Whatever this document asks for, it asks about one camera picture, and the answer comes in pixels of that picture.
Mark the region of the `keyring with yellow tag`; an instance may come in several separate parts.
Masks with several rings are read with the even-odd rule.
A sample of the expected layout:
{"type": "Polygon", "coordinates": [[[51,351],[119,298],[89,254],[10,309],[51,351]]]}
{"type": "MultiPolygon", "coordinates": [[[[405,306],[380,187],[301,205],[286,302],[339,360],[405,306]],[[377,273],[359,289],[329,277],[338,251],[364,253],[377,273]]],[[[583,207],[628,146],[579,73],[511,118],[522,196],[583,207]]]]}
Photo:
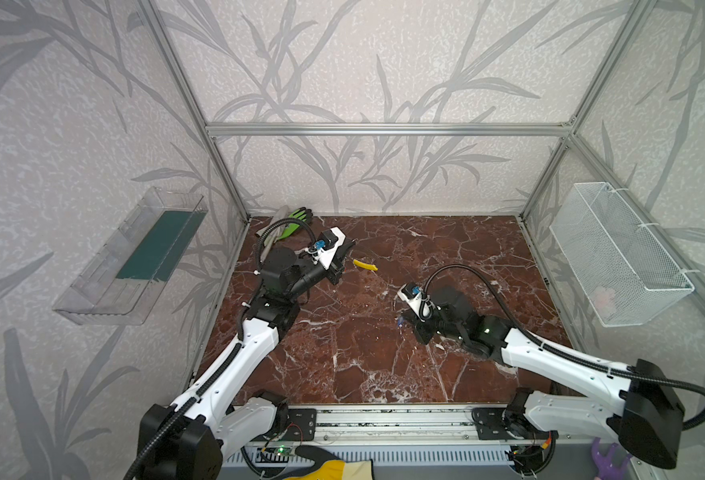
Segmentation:
{"type": "Polygon", "coordinates": [[[366,263],[363,261],[360,261],[358,259],[353,260],[353,265],[357,268],[366,270],[366,271],[371,271],[371,272],[376,272],[378,270],[377,266],[371,263],[366,263]]]}

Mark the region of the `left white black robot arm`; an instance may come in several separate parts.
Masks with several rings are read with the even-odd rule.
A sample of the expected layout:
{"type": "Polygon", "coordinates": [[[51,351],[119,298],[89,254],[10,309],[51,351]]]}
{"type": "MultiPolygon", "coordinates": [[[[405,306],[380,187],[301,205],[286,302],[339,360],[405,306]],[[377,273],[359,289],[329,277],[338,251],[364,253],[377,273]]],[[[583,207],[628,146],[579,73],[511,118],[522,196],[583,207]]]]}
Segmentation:
{"type": "Polygon", "coordinates": [[[340,228],[315,234],[304,221],[284,218],[266,234],[286,225],[304,230],[310,241],[294,251],[284,246],[254,247],[258,287],[236,321],[236,335],[214,363],[168,406],[154,405],[142,417],[138,453],[128,479],[216,479],[224,460],[268,433],[288,427],[286,400],[262,393],[240,408],[232,405],[256,367],[278,347],[300,314],[300,298],[326,280],[338,284],[354,243],[340,228]]]}

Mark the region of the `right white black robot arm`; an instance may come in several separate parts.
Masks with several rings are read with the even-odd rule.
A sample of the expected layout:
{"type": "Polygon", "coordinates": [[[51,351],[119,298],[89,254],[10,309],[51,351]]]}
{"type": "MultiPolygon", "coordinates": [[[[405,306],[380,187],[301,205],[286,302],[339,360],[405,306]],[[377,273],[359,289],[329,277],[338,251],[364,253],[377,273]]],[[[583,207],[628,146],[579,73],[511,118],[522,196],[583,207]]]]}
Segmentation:
{"type": "Polygon", "coordinates": [[[397,292],[407,306],[401,316],[417,341],[453,339],[481,360],[530,371],[573,392],[518,390],[504,413],[507,430],[518,437],[546,432],[609,439],[651,466],[676,468],[683,432],[705,423],[705,387],[670,379],[647,360],[609,361],[535,335],[486,276],[464,269],[486,287],[502,314],[479,314],[453,287],[433,290],[432,282],[447,270],[440,267],[426,284],[408,283],[397,292]]]}

